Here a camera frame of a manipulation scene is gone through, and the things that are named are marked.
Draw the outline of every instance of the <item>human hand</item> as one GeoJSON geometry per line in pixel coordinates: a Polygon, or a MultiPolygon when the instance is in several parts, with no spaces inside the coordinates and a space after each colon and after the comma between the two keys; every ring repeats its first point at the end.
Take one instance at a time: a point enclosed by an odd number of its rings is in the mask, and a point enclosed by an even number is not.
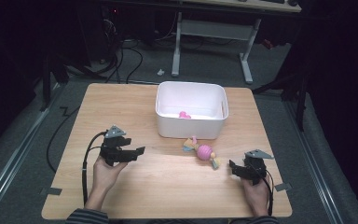
{"type": "Polygon", "coordinates": [[[116,166],[110,166],[99,156],[94,163],[92,189],[84,207],[100,211],[107,192],[115,185],[118,175],[127,165],[127,162],[120,162],[116,166]]]}
{"type": "Polygon", "coordinates": [[[245,189],[246,202],[251,207],[254,216],[268,216],[269,188],[266,183],[260,180],[258,184],[253,186],[250,180],[244,178],[241,178],[241,182],[245,189]]]}

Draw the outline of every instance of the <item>person's right hand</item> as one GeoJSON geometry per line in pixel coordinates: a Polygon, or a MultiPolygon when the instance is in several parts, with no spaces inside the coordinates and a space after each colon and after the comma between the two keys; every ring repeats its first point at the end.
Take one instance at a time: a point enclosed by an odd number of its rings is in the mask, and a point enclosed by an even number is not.
{"type": "Polygon", "coordinates": [[[255,217],[268,216],[267,205],[269,203],[269,188],[266,183],[260,179],[258,184],[252,185],[250,180],[241,178],[243,188],[245,189],[246,202],[252,209],[255,217]]]}

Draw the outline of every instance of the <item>pink ball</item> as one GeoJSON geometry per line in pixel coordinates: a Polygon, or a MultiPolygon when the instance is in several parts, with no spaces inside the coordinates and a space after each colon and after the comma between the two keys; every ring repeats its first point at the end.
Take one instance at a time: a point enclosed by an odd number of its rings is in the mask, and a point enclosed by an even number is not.
{"type": "Polygon", "coordinates": [[[212,148],[206,145],[199,146],[197,150],[197,156],[202,161],[208,161],[211,158],[212,148]]]}

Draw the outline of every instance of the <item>white container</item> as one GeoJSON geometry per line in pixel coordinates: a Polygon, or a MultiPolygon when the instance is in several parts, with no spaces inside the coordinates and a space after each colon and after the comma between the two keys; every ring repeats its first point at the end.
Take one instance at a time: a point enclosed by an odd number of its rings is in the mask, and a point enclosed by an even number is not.
{"type": "Polygon", "coordinates": [[[158,133],[163,137],[215,139],[228,117],[226,92],[215,84],[162,82],[158,85],[156,113],[158,133]],[[179,118],[182,111],[191,119],[179,118]]]}

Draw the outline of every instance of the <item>sleeve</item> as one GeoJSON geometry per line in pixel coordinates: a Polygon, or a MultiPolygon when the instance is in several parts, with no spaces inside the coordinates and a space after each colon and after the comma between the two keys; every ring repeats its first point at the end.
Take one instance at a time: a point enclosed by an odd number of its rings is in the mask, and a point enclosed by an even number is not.
{"type": "Polygon", "coordinates": [[[109,223],[109,218],[106,213],[100,211],[78,208],[66,219],[65,223],[107,224],[109,223]]]}
{"type": "Polygon", "coordinates": [[[279,224],[276,217],[258,217],[249,222],[248,224],[279,224]]]}

